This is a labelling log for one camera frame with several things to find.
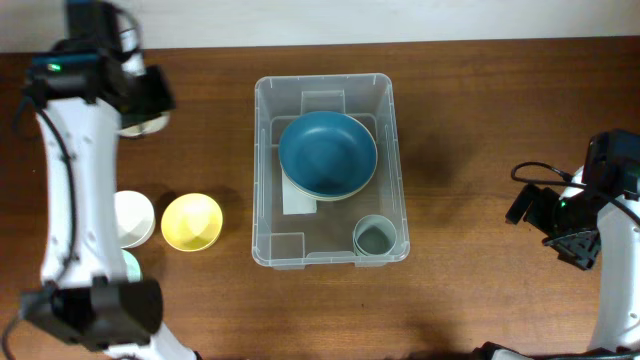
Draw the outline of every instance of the yellow plate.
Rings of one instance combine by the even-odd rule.
[[[162,215],[162,236],[180,251],[199,251],[213,245],[222,229],[222,210],[204,194],[175,199]]]

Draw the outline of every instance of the gray cup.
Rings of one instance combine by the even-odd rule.
[[[367,215],[353,230],[353,247],[358,256],[387,255],[396,244],[396,227],[382,215]]]

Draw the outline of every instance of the white cup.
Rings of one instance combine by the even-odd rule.
[[[359,256],[387,255],[396,244],[396,227],[382,215],[367,215],[353,230],[353,247]]]
[[[156,226],[151,201],[139,192],[118,191],[115,205],[120,247],[134,248],[149,240]]]

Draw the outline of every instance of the white wall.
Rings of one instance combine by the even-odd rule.
[[[339,44],[640,34],[640,0],[116,0],[145,47]],[[62,0],[0,0],[0,51],[62,37]]]

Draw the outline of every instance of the brown tabletop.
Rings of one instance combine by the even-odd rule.
[[[573,171],[589,138],[640,132],[640,38],[148,51],[178,109],[169,126],[118,148],[118,188],[167,199],[203,192],[225,214],[206,251],[182,253],[159,227],[132,250],[163,289],[165,321],[205,359],[399,359],[465,353],[485,341],[527,354],[582,352],[595,326],[599,265],[556,260],[504,215],[513,165]],[[40,141],[8,118],[30,57],[0,56],[0,323],[39,283],[47,232]],[[381,268],[276,271],[251,257],[254,84],[265,75],[382,72],[394,85],[411,253]],[[25,132],[36,131],[26,121]],[[548,176],[543,172],[530,175]],[[28,324],[18,359],[93,359]]]

